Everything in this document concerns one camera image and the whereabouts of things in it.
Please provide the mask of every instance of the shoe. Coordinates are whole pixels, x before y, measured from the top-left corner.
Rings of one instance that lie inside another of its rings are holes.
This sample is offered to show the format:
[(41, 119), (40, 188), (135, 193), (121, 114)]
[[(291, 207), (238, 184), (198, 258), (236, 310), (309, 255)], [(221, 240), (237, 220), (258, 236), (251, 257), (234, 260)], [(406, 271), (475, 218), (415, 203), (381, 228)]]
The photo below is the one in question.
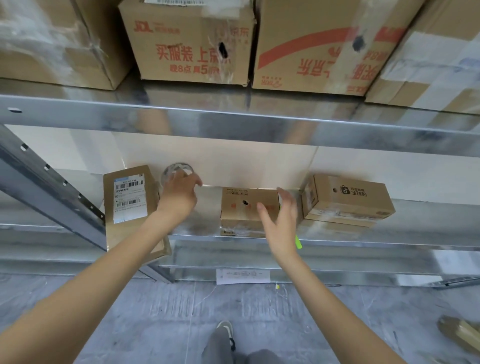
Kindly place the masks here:
[(230, 349), (234, 352), (235, 351), (235, 341), (233, 339), (233, 326), (230, 321), (222, 321), (220, 322), (216, 328), (225, 328), (228, 332), (228, 338), (230, 339)]

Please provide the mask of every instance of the black shoelace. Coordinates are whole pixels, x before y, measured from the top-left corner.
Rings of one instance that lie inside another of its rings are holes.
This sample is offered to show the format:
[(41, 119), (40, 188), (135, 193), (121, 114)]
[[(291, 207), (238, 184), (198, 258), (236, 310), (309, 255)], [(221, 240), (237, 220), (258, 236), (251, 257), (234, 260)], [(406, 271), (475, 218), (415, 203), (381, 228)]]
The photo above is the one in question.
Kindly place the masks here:
[(235, 347), (235, 341), (234, 339), (230, 338), (230, 341), (232, 342), (232, 344), (230, 345), (230, 349), (234, 352), (236, 347)]

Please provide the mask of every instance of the floor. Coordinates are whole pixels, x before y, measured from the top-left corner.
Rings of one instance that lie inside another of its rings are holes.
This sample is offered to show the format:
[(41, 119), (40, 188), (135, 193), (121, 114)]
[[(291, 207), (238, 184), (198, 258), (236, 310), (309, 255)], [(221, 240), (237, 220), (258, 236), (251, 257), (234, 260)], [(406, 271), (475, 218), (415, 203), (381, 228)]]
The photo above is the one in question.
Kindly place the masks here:
[[(0, 275), (0, 331), (67, 279)], [(408, 363), (480, 363), (436, 328), (440, 315), (480, 320), (479, 287), (331, 290)], [(338, 363), (292, 285), (145, 279), (127, 285), (76, 363), (200, 363), (222, 319), (233, 323), (240, 352), (269, 348), (285, 363)]]

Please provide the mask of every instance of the left arm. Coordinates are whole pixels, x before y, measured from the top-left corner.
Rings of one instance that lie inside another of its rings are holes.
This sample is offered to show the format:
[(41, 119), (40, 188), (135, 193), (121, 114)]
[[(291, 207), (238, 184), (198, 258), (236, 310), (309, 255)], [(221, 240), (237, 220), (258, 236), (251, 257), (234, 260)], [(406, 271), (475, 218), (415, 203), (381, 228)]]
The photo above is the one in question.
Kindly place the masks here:
[(178, 171), (143, 225), (0, 335), (0, 363), (72, 363), (158, 242), (195, 207), (196, 174)]

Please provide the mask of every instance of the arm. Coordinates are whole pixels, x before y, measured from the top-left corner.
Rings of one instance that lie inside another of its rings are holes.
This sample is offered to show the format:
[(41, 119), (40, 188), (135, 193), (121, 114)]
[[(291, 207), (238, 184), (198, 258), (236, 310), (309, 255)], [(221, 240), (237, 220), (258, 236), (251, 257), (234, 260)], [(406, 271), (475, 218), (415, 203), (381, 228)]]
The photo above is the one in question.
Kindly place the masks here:
[(0, 335), (0, 363), (72, 363), (147, 255), (194, 208), (196, 184), (196, 174), (177, 172), (138, 231)]
[(342, 364), (406, 364), (382, 339), (355, 316), (305, 264), (297, 253), (297, 204), (281, 188), (282, 209), (274, 223), (262, 204), (258, 212), (272, 254), (297, 289), (336, 357)]

